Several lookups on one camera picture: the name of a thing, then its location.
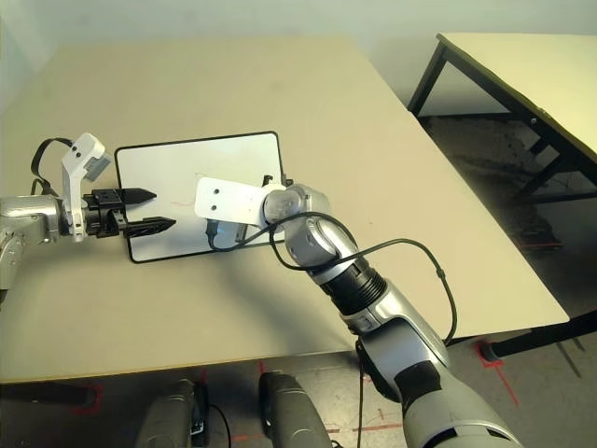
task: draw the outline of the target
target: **wall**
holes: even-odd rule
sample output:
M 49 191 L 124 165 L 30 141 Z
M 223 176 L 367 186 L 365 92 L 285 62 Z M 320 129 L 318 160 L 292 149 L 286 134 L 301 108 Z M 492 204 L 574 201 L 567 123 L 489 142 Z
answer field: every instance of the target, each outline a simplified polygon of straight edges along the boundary
M 0 113 L 58 48 L 37 0 L 0 2 Z
M 25 13 L 21 15 L 28 18 L 31 33 L 21 35 L 16 44 L 25 54 L 25 63 L 34 70 L 40 61 L 47 59 L 45 50 L 55 43 L 190 35 L 345 34 L 358 42 L 405 103 L 427 64 L 436 44 L 434 35 L 439 31 L 597 34 L 594 0 L 20 0 L 10 3 L 13 7 L 27 6 L 21 8 L 21 13 Z M 19 62 L 19 54 L 14 58 L 13 71 L 25 71 L 26 67 L 19 68 L 25 65 Z M 21 78 L 15 78 L 18 84 Z M 423 112 L 496 110 L 500 110 L 499 105 L 452 69 L 440 77 Z

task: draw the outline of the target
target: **table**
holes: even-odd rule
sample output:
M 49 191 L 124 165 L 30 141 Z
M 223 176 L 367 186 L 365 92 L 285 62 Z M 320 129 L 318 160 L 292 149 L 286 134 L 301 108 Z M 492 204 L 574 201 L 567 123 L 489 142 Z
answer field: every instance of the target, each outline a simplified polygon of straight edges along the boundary
M 415 117 L 344 38 L 63 48 L 2 121 L 7 194 L 28 192 L 30 159 L 48 136 L 91 132 L 112 152 L 274 130 L 285 171 L 324 191 L 361 246 L 408 236 L 434 251 L 456 298 L 457 336 L 567 320 Z M 60 185 L 62 149 L 47 153 L 43 170 Z M 116 185 L 113 168 L 93 184 Z M 448 332 L 450 307 L 424 254 L 396 247 L 368 259 L 439 334 Z M 62 239 L 29 252 L 0 313 L 2 383 L 353 348 L 329 298 L 267 247 L 138 265 L 121 238 Z
M 597 197 L 597 189 L 533 194 L 557 173 L 580 171 L 597 186 L 597 36 L 442 33 L 408 110 L 419 115 L 446 62 L 528 124 L 559 155 L 513 198 L 554 203 Z

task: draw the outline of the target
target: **white board surface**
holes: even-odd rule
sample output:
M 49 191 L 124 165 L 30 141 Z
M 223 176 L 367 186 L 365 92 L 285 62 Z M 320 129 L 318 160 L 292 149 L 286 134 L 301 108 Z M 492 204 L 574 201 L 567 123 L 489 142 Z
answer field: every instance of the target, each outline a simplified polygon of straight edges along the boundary
M 155 235 L 129 239 L 131 259 L 144 262 L 211 252 L 205 236 L 206 220 L 195 215 L 197 182 L 204 176 L 260 187 L 264 175 L 282 182 L 282 163 L 276 133 L 253 133 L 209 139 L 121 147 L 116 151 L 120 187 L 148 189 L 157 198 L 128 205 L 129 221 L 168 217 L 176 223 Z M 220 223 L 215 245 L 234 244 L 238 225 Z M 246 236 L 257 230 L 249 228 Z M 252 244 L 267 243 L 268 235 Z

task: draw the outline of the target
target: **white mounting plate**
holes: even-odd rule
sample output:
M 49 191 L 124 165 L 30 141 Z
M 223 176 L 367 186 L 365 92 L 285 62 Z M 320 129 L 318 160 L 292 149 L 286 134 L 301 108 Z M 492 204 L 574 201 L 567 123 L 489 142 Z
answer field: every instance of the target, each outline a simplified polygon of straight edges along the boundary
M 157 198 L 126 208 L 127 219 L 176 219 L 167 231 L 131 238 L 129 254 L 135 262 L 154 261 L 212 252 L 205 236 L 206 220 L 195 215 L 197 183 L 202 177 L 261 187 L 264 175 L 282 183 L 282 162 L 274 132 L 232 135 L 183 142 L 120 147 L 115 152 L 121 188 L 148 189 Z M 221 223 L 215 244 L 234 244 L 238 224 Z M 257 229 L 248 227 L 246 236 Z M 268 242 L 268 235 L 253 244 Z
M 195 214 L 217 221 L 266 226 L 262 204 L 270 191 L 286 189 L 280 184 L 265 187 L 202 177 L 197 183 Z

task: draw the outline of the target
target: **silver robotic arm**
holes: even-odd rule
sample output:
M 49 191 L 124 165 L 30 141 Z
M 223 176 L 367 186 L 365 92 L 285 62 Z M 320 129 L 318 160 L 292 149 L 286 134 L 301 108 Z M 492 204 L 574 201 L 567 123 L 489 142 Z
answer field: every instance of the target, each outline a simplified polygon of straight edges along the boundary
M 217 219 L 217 208 L 211 209 L 209 218 Z M 286 249 L 297 265 L 325 265 L 358 252 L 351 237 L 324 217 L 287 219 L 304 212 L 327 214 L 329 210 L 325 195 L 292 185 L 267 193 L 262 218 L 253 223 L 280 222 Z M 402 403 L 409 447 L 521 446 L 493 409 L 451 374 L 444 343 L 397 287 L 366 259 L 358 257 L 307 273 L 330 296 L 342 320 L 358 336 L 357 353 L 377 389 Z
M 39 175 L 37 166 L 43 150 L 55 140 L 69 146 L 62 158 L 62 197 Z M 61 236 L 75 243 L 89 236 L 105 238 L 121 232 L 132 238 L 165 231 L 175 223 L 165 217 L 136 222 L 124 217 L 126 204 L 156 197 L 145 189 L 94 189 L 81 195 L 82 180 L 95 180 L 110 162 L 104 146 L 90 133 L 83 133 L 75 142 L 58 138 L 42 143 L 32 171 L 44 194 L 0 198 L 0 301 L 13 286 L 27 247 L 55 243 Z

